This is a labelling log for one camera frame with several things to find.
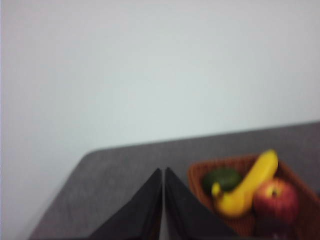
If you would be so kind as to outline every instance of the yellow banana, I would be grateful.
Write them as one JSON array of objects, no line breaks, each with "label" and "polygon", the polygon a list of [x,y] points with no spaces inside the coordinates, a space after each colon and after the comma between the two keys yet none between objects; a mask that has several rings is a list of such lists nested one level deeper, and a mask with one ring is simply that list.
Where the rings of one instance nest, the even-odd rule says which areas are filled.
[{"label": "yellow banana", "polygon": [[219,184],[211,189],[215,208],[229,218],[240,217],[251,207],[253,195],[264,181],[272,179],[278,168],[278,156],[274,150],[263,152],[242,182],[231,192],[222,192]]}]

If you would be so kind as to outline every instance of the gray table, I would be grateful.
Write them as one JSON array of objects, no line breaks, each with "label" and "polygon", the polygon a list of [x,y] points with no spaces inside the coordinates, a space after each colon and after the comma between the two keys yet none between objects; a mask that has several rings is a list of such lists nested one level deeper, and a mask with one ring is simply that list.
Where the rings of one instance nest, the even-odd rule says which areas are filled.
[{"label": "gray table", "polygon": [[[45,212],[32,238],[85,237],[121,208],[156,168],[171,167],[187,184],[191,163],[273,148],[320,191],[320,122],[102,149],[87,154]],[[168,239],[162,216],[160,239]]]}]

